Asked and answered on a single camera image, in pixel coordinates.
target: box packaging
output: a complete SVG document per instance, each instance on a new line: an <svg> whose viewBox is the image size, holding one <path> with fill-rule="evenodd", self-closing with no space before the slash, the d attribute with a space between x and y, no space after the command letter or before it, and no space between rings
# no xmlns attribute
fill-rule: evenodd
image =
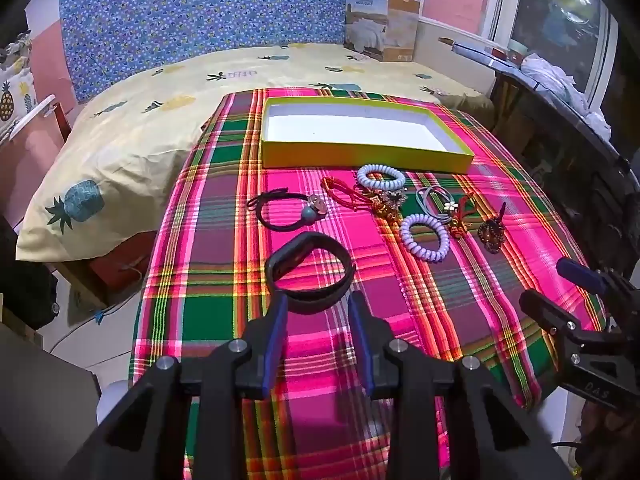
<svg viewBox="0 0 640 480"><path fill-rule="evenodd" d="M414 58L420 0L346 0L344 46L378 61Z"/></svg>
<svg viewBox="0 0 640 480"><path fill-rule="evenodd" d="M474 152L428 108L345 97L269 97L264 168L354 167L467 173Z"/></svg>

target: black bag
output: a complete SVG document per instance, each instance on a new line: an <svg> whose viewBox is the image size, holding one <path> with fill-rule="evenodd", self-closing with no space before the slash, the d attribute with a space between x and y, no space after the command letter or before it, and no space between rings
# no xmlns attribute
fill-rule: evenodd
<svg viewBox="0 0 640 480"><path fill-rule="evenodd" d="M0 216L0 292L4 306L34 330L58 314L58 279L44 264L16 262L18 235Z"/></svg>

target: white spiral hair tie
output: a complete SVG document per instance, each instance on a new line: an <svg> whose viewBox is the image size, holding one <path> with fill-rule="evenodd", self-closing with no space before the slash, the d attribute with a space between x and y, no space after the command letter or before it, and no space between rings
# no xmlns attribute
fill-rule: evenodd
<svg viewBox="0 0 640 480"><path fill-rule="evenodd" d="M437 251L425 249L424 247L414 242L414 237L411 234L411 231L409 231L409 228L412 225L416 224L427 225L435 231L435 233L438 235L438 238L440 239L440 247ZM447 233L447 230L445 229L444 225L442 225L433 216L430 215L417 213L407 216L404 220L402 220L402 224L400 224L400 237L402 238L402 242L404 243L404 246L409 250L409 252L413 256L424 262L441 262L449 252L449 234Z"/></svg>
<svg viewBox="0 0 640 480"><path fill-rule="evenodd" d="M369 173L388 174L395 180L373 180L367 176ZM380 189L382 191L397 191L406 182L404 173L384 164L366 164L358 170L356 179L362 187Z"/></svg>

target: black watch strap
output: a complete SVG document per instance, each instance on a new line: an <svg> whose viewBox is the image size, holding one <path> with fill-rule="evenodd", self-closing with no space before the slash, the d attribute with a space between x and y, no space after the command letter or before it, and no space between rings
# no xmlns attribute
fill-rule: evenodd
<svg viewBox="0 0 640 480"><path fill-rule="evenodd" d="M281 277L296 268L314 249L324 249L336 256L344 267L337 282L311 290L287 290L276 285ZM338 303L351 286L356 271L349 251L330 236L317 232L300 233L275 251L264 264L267 288L271 294L282 292L289 298L289 310L297 314L315 314Z"/></svg>
<svg viewBox="0 0 640 480"><path fill-rule="evenodd" d="M302 193L289 193L288 187L279 187L278 189L272 189L271 191L266 191L258 196L254 196L251 200L247 201L246 207L248 210L253 209L255 211L255 217L267 229L287 233L300 229L303 225L306 225L304 219L300 218L297 222L289 225L274 225L267 222L262 216L262 206L267 202L270 202L271 200L284 200L286 198L299 198L305 202L309 200L307 195Z"/></svg>

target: yellow bedsheet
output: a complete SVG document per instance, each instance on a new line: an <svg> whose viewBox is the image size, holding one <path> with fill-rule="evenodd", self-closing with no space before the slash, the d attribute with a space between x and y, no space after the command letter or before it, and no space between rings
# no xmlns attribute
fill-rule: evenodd
<svg viewBox="0 0 640 480"><path fill-rule="evenodd" d="M224 95L319 85L422 101L437 101L424 86L477 94L425 66L382 63L334 44L226 50L141 72L84 108L31 200L16 258L93 258L157 229L200 127Z"/></svg>

